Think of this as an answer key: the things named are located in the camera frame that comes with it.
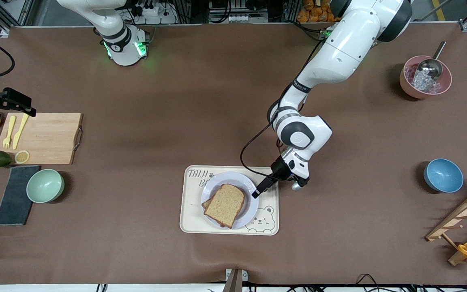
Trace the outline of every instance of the dark gray towel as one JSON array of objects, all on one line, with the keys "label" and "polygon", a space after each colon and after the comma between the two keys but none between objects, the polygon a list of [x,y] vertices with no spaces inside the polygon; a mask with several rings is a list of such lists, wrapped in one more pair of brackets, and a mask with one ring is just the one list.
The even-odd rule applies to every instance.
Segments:
[{"label": "dark gray towel", "polygon": [[32,201],[26,195],[26,184],[39,171],[39,165],[17,166],[10,169],[5,194],[0,203],[0,225],[24,225]]}]

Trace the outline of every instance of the lemon slice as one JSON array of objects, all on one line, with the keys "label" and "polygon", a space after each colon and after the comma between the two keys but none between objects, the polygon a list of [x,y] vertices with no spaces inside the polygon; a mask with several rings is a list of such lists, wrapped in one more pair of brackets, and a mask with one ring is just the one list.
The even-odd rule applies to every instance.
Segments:
[{"label": "lemon slice", "polygon": [[30,153],[26,150],[21,150],[15,154],[15,163],[23,164],[30,159]]}]

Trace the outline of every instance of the table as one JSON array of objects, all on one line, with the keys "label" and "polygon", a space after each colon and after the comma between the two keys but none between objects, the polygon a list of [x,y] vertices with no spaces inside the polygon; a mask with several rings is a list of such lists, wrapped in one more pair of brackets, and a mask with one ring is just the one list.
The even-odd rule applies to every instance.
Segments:
[{"label": "table", "polygon": [[[414,101],[402,63],[430,55],[454,83]],[[148,60],[119,67],[91,28],[13,28],[0,44],[16,60],[0,90],[15,88],[40,112],[82,112],[85,135],[54,204],[34,204],[26,225],[0,226],[0,284],[196,283],[244,268],[264,284],[467,284],[467,264],[424,236],[467,197],[467,33],[457,23],[411,24],[372,49],[342,84],[311,91],[332,138],[310,161],[311,180],[280,186],[275,236],[180,230],[185,168],[240,165],[239,152],[315,45],[289,24],[158,28]],[[0,72],[8,66],[0,52]],[[278,156],[265,132],[245,153],[252,166]],[[426,161],[446,157],[465,174],[456,194],[422,182]],[[8,170],[0,169],[0,199]],[[467,240],[467,221],[452,239]]]}]

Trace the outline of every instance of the toast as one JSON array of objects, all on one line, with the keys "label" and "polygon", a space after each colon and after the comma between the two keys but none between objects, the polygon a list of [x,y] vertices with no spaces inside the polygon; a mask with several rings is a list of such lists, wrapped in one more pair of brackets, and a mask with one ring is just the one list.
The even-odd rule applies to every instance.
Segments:
[{"label": "toast", "polygon": [[220,225],[232,229],[235,218],[244,204],[243,192],[233,185],[221,185],[209,201],[204,214]]},{"label": "toast", "polygon": [[209,198],[208,201],[202,203],[201,205],[203,206],[203,208],[205,209],[208,209],[208,206],[210,205],[210,202],[212,201],[212,198]]}]

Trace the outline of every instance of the yellow plastic fork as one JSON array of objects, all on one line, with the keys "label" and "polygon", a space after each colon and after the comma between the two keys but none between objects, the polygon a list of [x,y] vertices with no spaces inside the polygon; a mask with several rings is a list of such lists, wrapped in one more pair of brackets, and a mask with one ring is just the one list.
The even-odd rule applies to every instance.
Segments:
[{"label": "yellow plastic fork", "polygon": [[15,116],[10,116],[10,123],[8,124],[7,137],[3,140],[3,149],[8,150],[10,148],[10,137],[12,136],[13,126],[15,125]]}]

